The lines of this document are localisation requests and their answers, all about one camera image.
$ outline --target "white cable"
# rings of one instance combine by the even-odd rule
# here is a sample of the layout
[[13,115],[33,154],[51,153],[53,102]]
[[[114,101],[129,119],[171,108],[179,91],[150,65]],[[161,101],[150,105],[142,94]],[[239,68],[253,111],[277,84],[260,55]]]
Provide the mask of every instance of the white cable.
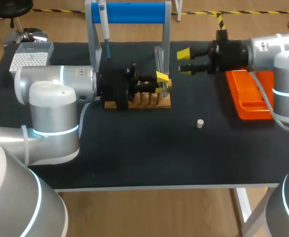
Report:
[[265,93],[265,90],[263,88],[263,86],[261,85],[261,83],[259,82],[259,80],[257,79],[256,75],[253,73],[253,72],[250,72],[252,78],[255,80],[255,83],[256,85],[258,86],[259,88],[259,91],[262,93],[262,96],[263,96],[263,99],[269,109],[269,111],[271,112],[272,116],[273,116],[273,119],[275,120],[275,122],[279,125],[279,127],[281,127],[282,129],[286,130],[286,131],[289,131],[289,127],[283,125],[283,123],[281,121],[279,121],[277,118],[275,118],[274,116],[274,112],[273,112],[273,108],[271,106],[271,104],[269,103],[269,100],[268,100],[268,97]]
[[24,139],[24,149],[25,149],[25,160],[24,160],[24,163],[26,166],[29,166],[30,164],[30,147],[29,147],[29,144],[28,144],[28,133],[27,133],[27,128],[25,125],[22,125],[21,126],[22,128],[22,132],[23,132],[23,139]]
[[81,111],[81,115],[80,115],[80,123],[79,123],[79,138],[81,137],[81,133],[82,133],[82,128],[83,128],[83,119],[84,119],[84,115],[85,115],[85,111],[87,109],[87,107],[90,105],[90,103],[86,103],[83,106],[83,109]]

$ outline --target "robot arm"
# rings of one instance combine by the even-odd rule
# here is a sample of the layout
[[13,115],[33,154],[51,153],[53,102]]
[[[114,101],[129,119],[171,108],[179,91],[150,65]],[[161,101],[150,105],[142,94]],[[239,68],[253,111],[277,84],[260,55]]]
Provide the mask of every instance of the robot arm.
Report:
[[[289,34],[229,40],[227,30],[217,31],[216,40],[207,50],[207,65],[186,65],[180,71],[206,71],[209,74],[246,68],[249,71],[274,71],[274,108],[270,107],[276,122],[289,130]],[[265,92],[254,77],[263,96]]]
[[74,89],[38,81],[30,87],[29,103],[34,127],[0,127],[0,145],[26,166],[74,159],[79,152]]
[[203,55],[209,57],[207,65],[191,65],[195,72],[209,74],[238,70],[247,67],[250,71],[274,70],[274,59],[279,53],[289,50],[289,34],[230,40],[227,30],[219,30]]

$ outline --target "gray robot arm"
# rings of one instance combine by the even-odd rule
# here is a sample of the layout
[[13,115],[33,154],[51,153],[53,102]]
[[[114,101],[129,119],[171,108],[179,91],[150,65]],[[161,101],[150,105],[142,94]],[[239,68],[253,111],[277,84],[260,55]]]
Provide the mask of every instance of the gray robot arm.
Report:
[[[207,71],[209,74],[240,68],[249,71],[274,71],[274,108],[269,108],[276,122],[289,131],[289,34],[230,40],[227,30],[220,30],[205,53],[210,59],[207,65],[187,65],[184,69],[194,73]],[[251,74],[266,101],[267,97],[264,96],[259,80]]]
[[60,196],[0,146],[0,237],[66,237]]
[[0,145],[25,165],[59,164],[79,152],[75,91],[65,85],[38,81],[30,86],[33,128],[0,127]]

